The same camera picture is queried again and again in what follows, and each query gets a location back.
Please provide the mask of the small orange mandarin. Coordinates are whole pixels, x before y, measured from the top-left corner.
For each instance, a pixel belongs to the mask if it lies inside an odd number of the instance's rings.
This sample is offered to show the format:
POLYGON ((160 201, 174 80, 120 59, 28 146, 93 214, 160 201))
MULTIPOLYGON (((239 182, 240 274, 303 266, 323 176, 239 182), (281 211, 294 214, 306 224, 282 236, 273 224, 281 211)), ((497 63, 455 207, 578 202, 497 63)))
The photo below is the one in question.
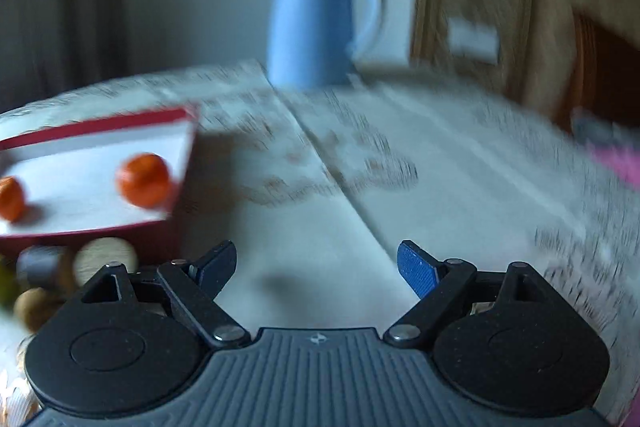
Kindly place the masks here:
POLYGON ((126 202, 145 209, 163 204, 171 190, 166 162, 151 153, 139 154, 123 162, 116 172, 115 182, 126 202))

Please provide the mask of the brown longan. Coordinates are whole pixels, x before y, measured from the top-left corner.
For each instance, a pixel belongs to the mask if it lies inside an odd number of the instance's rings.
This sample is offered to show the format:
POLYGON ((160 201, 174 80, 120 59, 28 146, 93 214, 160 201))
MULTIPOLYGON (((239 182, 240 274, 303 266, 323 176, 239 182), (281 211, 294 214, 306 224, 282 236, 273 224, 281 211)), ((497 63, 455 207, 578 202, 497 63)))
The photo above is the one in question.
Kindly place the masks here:
POLYGON ((58 312, 65 300, 44 288, 30 288, 19 295, 13 306, 14 317, 31 333, 36 333, 58 312))

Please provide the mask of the large orange mandarin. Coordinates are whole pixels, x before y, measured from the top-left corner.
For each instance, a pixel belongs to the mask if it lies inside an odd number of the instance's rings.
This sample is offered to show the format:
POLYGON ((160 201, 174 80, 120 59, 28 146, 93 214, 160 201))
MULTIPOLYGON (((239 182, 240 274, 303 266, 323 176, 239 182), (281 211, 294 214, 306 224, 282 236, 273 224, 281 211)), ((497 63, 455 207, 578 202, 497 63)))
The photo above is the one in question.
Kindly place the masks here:
POLYGON ((15 222, 20 220, 26 209, 23 187, 13 176, 0 179, 0 216, 2 219, 15 222))

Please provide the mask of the white patterned tablecloth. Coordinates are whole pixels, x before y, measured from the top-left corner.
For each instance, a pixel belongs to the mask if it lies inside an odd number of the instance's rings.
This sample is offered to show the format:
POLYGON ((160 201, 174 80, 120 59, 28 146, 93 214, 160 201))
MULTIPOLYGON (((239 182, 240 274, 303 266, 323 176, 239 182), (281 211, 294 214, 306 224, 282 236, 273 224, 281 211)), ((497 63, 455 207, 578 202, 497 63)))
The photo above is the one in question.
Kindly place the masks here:
POLYGON ((293 93, 246 63, 67 92, 4 112, 1 134, 186 103, 200 121, 179 251, 235 243, 219 301, 248 329, 386 329, 414 300, 395 268, 405 239, 482 270, 523 260, 601 335, 612 365, 597 407, 628 416, 639 194, 544 118, 432 72, 293 93))

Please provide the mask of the red shallow cardboard box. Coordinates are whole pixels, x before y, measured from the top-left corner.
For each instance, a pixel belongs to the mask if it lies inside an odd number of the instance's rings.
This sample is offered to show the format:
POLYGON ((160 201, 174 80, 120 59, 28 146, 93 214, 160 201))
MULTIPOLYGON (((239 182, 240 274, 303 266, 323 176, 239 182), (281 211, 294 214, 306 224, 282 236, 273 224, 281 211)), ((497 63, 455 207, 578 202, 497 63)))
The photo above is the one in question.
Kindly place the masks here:
POLYGON ((1 172, 26 195, 26 215, 1 223, 1 251, 11 259, 32 245, 79 249, 118 237, 144 265, 178 257, 175 208, 198 131, 193 105, 119 114, 12 136, 1 143, 1 172), (130 205, 118 193, 116 172, 137 154, 160 156, 170 192, 160 207, 130 205))

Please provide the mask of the pink object at edge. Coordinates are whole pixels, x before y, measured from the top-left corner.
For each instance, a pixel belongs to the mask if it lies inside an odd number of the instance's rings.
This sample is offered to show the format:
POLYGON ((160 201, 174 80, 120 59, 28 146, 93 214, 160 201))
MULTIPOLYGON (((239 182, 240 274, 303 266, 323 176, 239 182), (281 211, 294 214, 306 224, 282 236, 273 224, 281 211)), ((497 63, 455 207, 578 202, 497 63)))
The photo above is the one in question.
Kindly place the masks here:
POLYGON ((598 164, 613 171, 622 181, 635 190, 640 187, 640 154, 626 146, 587 146, 590 157, 598 164))

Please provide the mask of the light blue electric kettle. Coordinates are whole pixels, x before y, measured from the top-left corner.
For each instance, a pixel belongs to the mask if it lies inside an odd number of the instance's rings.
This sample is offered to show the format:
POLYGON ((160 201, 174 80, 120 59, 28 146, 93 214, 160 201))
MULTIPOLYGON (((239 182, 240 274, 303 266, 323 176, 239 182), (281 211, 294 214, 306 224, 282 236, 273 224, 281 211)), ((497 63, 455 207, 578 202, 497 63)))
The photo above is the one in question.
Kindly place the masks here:
POLYGON ((278 90, 346 86, 381 33, 386 0, 272 0, 267 78, 278 90))

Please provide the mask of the brown patterned curtain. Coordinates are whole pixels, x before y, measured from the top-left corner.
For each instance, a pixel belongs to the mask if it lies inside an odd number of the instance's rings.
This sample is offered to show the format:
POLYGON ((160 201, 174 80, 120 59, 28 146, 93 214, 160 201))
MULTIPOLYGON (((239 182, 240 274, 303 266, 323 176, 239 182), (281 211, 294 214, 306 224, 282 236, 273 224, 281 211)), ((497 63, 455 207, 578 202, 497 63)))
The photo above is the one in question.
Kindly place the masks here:
POLYGON ((128 70, 124 0, 1 0, 1 108, 128 70))

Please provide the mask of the white wall switch panel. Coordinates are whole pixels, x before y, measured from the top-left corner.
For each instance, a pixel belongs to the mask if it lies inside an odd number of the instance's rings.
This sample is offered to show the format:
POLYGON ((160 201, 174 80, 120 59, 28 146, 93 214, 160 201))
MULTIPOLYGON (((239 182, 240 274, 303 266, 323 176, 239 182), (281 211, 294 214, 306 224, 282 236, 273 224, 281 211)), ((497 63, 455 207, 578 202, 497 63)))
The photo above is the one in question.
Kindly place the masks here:
POLYGON ((497 64, 500 54, 498 28, 473 23, 462 17, 449 17, 447 48, 454 56, 485 64, 497 64))

